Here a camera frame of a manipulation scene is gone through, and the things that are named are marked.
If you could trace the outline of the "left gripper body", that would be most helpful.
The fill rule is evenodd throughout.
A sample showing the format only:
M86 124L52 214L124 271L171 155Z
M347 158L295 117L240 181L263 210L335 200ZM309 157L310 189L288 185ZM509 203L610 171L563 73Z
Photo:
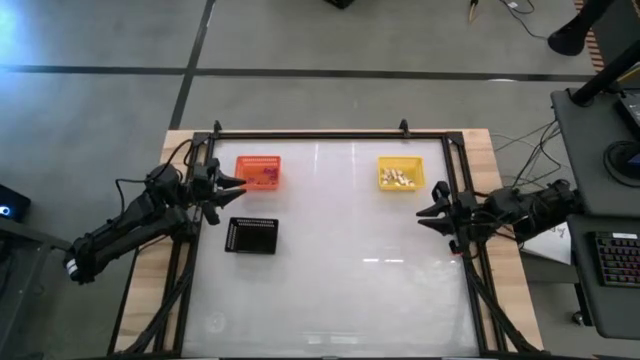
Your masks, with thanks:
M194 164L191 167L190 190L194 203L200 206L209 225L218 225L219 216L215 210L214 203L215 175L219 170L219 160L215 158L207 159L203 164Z

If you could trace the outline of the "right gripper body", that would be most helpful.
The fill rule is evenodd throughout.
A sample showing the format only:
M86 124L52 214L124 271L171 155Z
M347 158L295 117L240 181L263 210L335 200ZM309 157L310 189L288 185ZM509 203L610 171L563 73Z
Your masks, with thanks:
M481 242L481 228L475 221L473 211L477 208L477 202L472 193L461 192L455 197L451 194L449 185L445 181L438 181L431 192L434 202L439 198L447 198L451 203L450 211L442 217L449 217L455 225L456 240L449 241L452 253L464 253L470 251L472 243Z

